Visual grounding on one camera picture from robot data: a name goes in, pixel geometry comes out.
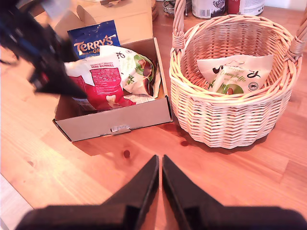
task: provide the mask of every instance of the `logo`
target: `logo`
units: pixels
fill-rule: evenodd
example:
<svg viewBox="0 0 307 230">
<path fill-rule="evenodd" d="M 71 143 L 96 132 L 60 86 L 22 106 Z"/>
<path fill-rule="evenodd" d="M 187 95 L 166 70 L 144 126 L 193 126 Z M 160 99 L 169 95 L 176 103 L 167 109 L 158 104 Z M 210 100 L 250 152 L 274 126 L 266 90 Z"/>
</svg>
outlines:
<svg viewBox="0 0 307 230">
<path fill-rule="evenodd" d="M 248 78 L 254 78 L 254 77 L 259 77 L 260 78 L 260 76 L 258 75 L 258 72 L 259 71 L 252 71 L 251 73 L 249 73 L 248 74 Z"/>
<path fill-rule="evenodd" d="M 118 53 L 116 53 L 118 58 L 125 58 L 126 56 L 124 54 L 122 54 L 120 51 Z"/>
<path fill-rule="evenodd" d="M 251 82 L 248 85 L 248 87 L 249 87 L 250 90 L 255 91 L 256 89 L 258 89 L 258 84 L 256 82 Z"/>
<path fill-rule="evenodd" d="M 217 74 L 217 73 L 219 73 L 220 69 L 223 69 L 223 68 L 224 68 L 224 66 L 220 66 L 218 69 L 213 68 L 212 70 L 213 70 L 213 73 Z"/>
<path fill-rule="evenodd" d="M 81 51 L 81 54 L 85 51 L 90 51 L 90 50 L 93 50 L 93 53 L 97 53 L 99 52 L 99 46 L 104 46 L 104 45 L 109 45 L 109 46 L 113 45 L 112 38 L 106 35 L 103 40 L 99 39 L 98 41 L 93 41 L 88 43 L 84 43 L 83 41 L 73 44 L 73 46 L 77 47 L 78 53 L 80 53 Z"/>
</svg>

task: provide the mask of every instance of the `wooden table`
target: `wooden table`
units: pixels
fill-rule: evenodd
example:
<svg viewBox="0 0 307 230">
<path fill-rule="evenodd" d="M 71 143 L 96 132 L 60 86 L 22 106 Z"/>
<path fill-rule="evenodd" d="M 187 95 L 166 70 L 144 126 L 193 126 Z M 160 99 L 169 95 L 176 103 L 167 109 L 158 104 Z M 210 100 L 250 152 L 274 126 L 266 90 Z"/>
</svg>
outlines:
<svg viewBox="0 0 307 230">
<path fill-rule="evenodd" d="M 157 7 L 160 15 L 153 32 L 168 73 L 172 18 L 164 16 L 160 3 Z M 294 34 L 302 12 L 266 7 L 262 16 Z M 186 29 L 197 22 L 200 20 L 190 13 Z M 274 130 L 250 147 L 233 150 L 198 143 L 177 122 L 70 143 L 51 122 L 58 97 L 35 96 L 27 81 L 31 71 L 24 61 L 15 68 L 1 66 L 1 173 L 34 208 L 102 203 L 154 154 L 160 160 L 167 154 L 193 182 L 224 205 L 275 205 L 295 209 L 307 218 L 305 67 Z M 130 151 L 129 159 L 124 158 L 124 150 Z M 161 187 L 143 229 L 154 227 L 177 229 Z"/>
</svg>

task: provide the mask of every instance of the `white snack bag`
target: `white snack bag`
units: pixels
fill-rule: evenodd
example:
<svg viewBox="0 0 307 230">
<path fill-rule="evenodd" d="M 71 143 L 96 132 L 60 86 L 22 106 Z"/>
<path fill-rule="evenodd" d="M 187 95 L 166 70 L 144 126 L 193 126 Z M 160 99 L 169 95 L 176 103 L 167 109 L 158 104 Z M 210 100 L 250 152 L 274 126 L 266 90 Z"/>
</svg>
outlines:
<svg viewBox="0 0 307 230">
<path fill-rule="evenodd" d="M 264 85 L 273 66 L 273 55 L 200 59 L 197 60 L 197 65 L 210 83 L 209 91 L 223 94 L 248 93 L 261 89 Z"/>
<path fill-rule="evenodd" d="M 161 82 L 153 63 L 143 55 L 118 46 L 100 46 L 100 55 L 114 53 L 119 59 L 123 88 L 132 94 L 156 98 Z"/>
</svg>

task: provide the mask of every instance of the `cardboard box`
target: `cardboard box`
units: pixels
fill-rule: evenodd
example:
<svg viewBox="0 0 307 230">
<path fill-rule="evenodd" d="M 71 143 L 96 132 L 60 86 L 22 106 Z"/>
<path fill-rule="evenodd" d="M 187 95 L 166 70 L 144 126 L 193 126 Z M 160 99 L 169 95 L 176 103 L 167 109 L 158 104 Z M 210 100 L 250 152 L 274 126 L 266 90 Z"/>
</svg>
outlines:
<svg viewBox="0 0 307 230">
<path fill-rule="evenodd" d="M 154 101 L 94 114 L 84 114 L 72 98 L 60 97 L 54 124 L 70 140 L 78 141 L 171 122 L 171 109 L 156 38 L 122 45 L 157 63 L 161 73 L 158 98 Z"/>
<path fill-rule="evenodd" d="M 71 11 L 56 22 L 55 31 L 61 37 L 68 37 L 68 30 L 110 20 L 115 22 L 121 44 L 153 37 L 151 0 L 123 0 L 112 7 L 73 0 Z"/>
</svg>

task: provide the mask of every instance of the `white wall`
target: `white wall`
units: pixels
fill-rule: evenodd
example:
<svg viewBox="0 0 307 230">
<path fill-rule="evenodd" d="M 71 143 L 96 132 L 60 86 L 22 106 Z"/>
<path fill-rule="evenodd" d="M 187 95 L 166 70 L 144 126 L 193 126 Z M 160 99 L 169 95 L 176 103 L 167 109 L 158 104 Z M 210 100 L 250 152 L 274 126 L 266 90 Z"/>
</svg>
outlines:
<svg viewBox="0 0 307 230">
<path fill-rule="evenodd" d="M 274 6 L 303 11 L 306 7 L 307 0 L 265 0 L 266 6 Z"/>
</svg>

